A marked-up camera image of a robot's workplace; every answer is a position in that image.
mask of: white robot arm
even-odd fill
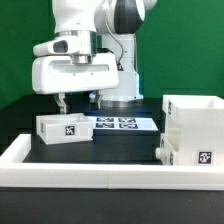
[[[56,38],[34,47],[38,94],[115,88],[113,54],[97,53],[97,34],[135,33],[156,0],[53,0]]]

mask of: white box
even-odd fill
[[[37,134],[48,144],[91,141],[93,124],[84,114],[37,116]]]
[[[224,165],[224,100],[165,95],[163,110],[165,133],[156,155],[164,165]]]

